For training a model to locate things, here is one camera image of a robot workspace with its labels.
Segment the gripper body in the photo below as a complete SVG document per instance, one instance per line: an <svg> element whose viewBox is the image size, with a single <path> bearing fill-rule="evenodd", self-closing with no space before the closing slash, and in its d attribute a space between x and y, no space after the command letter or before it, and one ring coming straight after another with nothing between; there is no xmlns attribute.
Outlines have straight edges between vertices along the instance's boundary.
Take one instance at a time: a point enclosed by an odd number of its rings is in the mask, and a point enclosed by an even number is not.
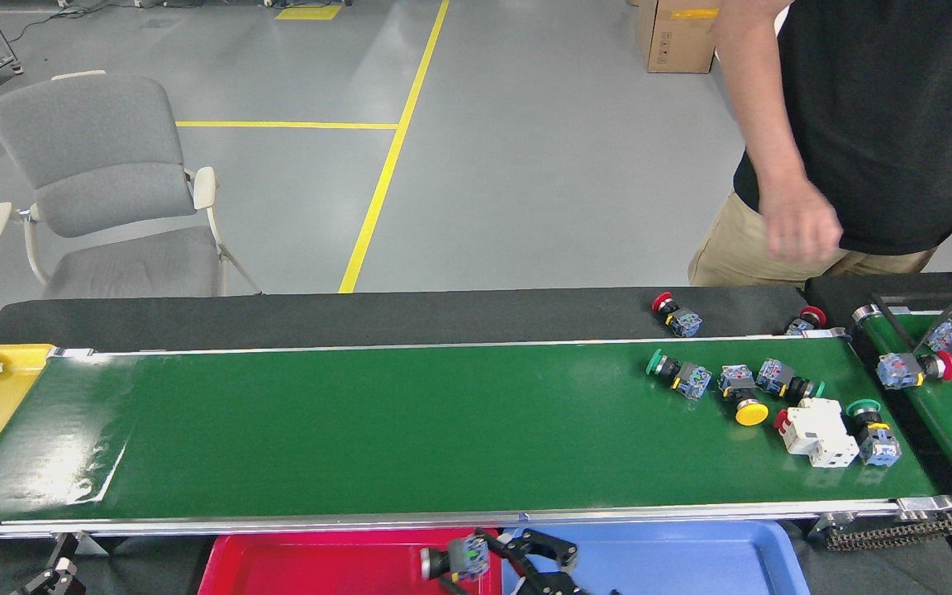
<svg viewBox="0 0 952 595"><path fill-rule="evenodd" d="M551 572L522 576L510 594L592 594L592 591L579 587L565 572Z"/></svg>

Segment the person's right hand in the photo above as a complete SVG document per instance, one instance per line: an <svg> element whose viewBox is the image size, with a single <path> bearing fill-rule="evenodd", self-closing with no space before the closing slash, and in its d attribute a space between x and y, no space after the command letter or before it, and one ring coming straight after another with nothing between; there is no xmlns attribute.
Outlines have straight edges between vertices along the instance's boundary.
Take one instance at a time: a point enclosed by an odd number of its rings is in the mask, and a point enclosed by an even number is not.
<svg viewBox="0 0 952 595"><path fill-rule="evenodd" d="M804 176L759 185L772 259L793 264L827 264L840 249L842 227L823 192Z"/></svg>

